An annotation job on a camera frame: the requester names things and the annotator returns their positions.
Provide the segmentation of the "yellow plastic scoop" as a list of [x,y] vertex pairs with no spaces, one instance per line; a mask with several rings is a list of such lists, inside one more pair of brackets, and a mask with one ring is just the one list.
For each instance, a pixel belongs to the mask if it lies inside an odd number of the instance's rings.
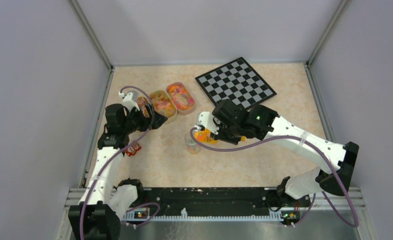
[[192,133],[193,137],[201,143],[206,144],[217,144],[218,142],[225,142],[233,145],[237,145],[240,142],[245,142],[247,138],[245,136],[241,137],[229,137],[224,134],[216,135],[209,130],[198,130]]

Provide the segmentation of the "clear glass jar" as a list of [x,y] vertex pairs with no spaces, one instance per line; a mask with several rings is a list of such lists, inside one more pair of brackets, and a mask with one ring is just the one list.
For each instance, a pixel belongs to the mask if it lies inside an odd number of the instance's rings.
[[196,155],[201,151],[201,146],[198,145],[191,137],[190,133],[184,135],[184,142],[186,150],[189,154]]

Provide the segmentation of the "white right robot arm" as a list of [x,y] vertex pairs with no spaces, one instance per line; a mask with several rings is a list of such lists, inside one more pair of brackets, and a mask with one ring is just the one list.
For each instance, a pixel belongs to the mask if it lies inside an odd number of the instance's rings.
[[311,161],[316,168],[285,177],[276,188],[278,201],[291,206],[298,199],[319,192],[344,196],[350,187],[359,146],[334,143],[289,122],[264,105],[245,110],[232,100],[222,100],[212,112],[198,115],[197,124],[214,140],[237,145],[242,138],[271,141]]

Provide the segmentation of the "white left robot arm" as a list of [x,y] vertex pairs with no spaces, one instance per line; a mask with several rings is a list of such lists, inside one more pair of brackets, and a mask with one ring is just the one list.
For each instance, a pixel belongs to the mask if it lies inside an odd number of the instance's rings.
[[138,207],[145,200],[145,193],[136,185],[127,183],[116,188],[113,181],[126,150],[138,140],[130,141],[129,135],[160,128],[168,117],[159,114],[152,105],[146,105],[146,117],[135,104],[128,109],[120,103],[105,108],[106,124],[97,141],[97,159],[89,185],[76,205],[68,211],[68,218],[77,240],[117,240],[121,220],[132,205]]

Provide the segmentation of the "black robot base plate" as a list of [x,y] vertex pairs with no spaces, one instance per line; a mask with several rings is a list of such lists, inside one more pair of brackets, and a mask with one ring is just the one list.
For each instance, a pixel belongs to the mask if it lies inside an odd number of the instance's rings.
[[298,200],[281,200],[271,187],[153,187],[138,191],[132,203],[158,203],[158,217],[181,215],[190,217],[250,217],[268,216],[283,208],[308,207],[308,196]]

